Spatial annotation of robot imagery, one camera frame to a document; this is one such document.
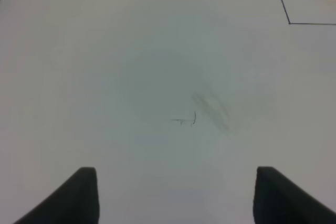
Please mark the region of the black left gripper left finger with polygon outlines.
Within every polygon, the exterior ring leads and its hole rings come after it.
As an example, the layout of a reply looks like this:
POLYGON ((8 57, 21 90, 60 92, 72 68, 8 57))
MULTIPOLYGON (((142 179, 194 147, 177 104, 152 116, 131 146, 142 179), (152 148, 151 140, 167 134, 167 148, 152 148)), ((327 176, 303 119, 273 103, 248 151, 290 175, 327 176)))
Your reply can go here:
POLYGON ((16 223, 98 223, 96 169, 82 167, 16 223))

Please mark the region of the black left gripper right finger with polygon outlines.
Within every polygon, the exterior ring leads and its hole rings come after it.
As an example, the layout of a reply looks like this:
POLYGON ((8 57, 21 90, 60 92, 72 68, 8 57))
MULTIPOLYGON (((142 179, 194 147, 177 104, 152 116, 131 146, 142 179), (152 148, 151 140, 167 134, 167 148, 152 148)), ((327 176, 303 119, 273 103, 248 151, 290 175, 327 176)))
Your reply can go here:
POLYGON ((258 167, 253 200, 257 224, 335 223, 335 212, 273 167, 258 167))

